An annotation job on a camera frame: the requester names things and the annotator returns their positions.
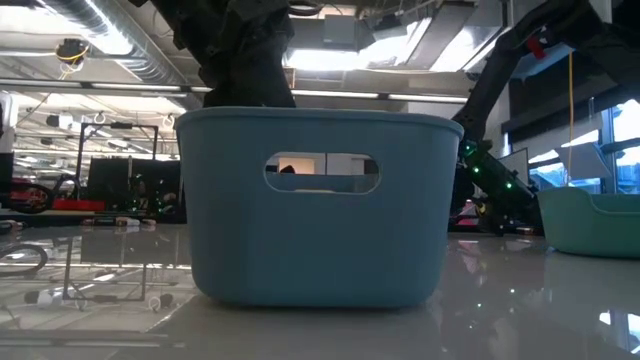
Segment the black frame workstation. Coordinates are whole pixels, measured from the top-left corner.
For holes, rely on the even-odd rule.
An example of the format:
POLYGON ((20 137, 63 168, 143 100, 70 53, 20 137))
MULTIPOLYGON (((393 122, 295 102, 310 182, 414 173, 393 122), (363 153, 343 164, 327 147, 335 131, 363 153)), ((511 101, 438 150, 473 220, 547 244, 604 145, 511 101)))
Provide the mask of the black frame workstation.
POLYGON ((156 125, 80 125, 75 178, 86 180, 86 195, 104 205, 103 214, 186 222, 179 156, 159 153, 162 139, 156 125))

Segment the silver ventilation duct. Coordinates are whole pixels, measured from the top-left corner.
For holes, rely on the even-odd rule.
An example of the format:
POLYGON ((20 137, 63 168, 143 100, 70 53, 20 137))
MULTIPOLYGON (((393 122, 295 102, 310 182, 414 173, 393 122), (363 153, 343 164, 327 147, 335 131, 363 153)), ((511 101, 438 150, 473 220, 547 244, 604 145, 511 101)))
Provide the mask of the silver ventilation duct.
POLYGON ((69 21, 99 50, 145 84, 186 85, 187 79, 117 0, 36 0, 69 21))

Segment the linear ceiling light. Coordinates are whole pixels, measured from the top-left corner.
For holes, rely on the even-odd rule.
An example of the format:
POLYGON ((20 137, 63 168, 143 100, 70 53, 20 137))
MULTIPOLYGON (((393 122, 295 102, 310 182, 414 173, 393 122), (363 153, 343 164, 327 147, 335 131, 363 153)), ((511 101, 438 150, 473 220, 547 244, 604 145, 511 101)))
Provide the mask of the linear ceiling light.
POLYGON ((293 89, 291 93, 294 96, 302 96, 302 97, 326 97, 326 98, 380 100, 380 101, 397 101, 397 102, 421 102, 421 103, 443 103, 443 104, 465 104, 467 102, 466 97, 442 96, 442 95, 353 92, 353 91, 335 91, 335 90, 304 90, 304 89, 293 89))
POLYGON ((189 86, 104 83, 89 81, 0 78, 0 89, 18 92, 52 92, 95 95, 173 96, 191 93, 189 86))

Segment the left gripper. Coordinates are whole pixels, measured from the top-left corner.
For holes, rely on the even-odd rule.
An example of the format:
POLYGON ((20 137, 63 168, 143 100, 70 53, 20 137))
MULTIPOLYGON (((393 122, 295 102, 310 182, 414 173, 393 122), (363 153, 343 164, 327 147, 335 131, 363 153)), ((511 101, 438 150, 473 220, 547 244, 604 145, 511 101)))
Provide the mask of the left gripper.
POLYGON ((204 107, 296 107, 282 67, 294 35, 288 0, 150 1, 176 48, 202 65, 204 107))

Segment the mint green plastic bin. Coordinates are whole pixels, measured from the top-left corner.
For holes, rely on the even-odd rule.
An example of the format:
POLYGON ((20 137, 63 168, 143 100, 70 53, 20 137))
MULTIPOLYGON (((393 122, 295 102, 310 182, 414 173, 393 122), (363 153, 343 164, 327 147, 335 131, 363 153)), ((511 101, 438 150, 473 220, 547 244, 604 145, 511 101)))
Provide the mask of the mint green plastic bin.
POLYGON ((537 194, 544 237, 573 255, 640 259, 640 195, 558 187, 537 194))

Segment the grey monitor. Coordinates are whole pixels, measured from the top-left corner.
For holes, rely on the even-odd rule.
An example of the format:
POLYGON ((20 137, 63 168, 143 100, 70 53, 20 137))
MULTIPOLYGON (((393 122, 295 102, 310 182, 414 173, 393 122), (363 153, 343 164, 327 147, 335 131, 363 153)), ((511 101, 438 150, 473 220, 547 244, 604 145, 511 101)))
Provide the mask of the grey monitor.
POLYGON ((529 185, 529 154, 523 148, 498 159, 510 172, 515 171, 516 177, 525 185, 529 185))

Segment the grey ceiling air unit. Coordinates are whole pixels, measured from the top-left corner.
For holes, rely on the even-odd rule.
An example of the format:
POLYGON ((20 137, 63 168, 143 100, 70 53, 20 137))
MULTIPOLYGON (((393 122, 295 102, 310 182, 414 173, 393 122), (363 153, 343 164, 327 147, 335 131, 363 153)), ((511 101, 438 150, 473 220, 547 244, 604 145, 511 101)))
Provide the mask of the grey ceiling air unit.
POLYGON ((359 52, 375 41, 365 20, 346 15, 326 15, 323 25, 323 46, 332 50, 359 52))

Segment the red box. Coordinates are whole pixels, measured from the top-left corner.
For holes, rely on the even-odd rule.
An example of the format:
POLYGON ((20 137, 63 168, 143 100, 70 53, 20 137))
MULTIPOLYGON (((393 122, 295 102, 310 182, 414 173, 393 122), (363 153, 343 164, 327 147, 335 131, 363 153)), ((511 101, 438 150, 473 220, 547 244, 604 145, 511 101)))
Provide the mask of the red box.
POLYGON ((55 199, 53 203, 53 209, 60 211, 101 212, 105 208, 103 201, 84 199, 55 199))

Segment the dark teal plastic bin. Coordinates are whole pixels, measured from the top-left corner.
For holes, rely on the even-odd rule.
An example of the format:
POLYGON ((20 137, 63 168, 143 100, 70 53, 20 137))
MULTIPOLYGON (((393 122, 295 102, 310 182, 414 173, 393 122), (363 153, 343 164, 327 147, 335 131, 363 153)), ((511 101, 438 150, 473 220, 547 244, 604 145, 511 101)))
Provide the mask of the dark teal plastic bin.
POLYGON ((242 305, 394 308, 434 291, 462 127, 426 114, 211 107, 175 124, 192 276, 242 305))

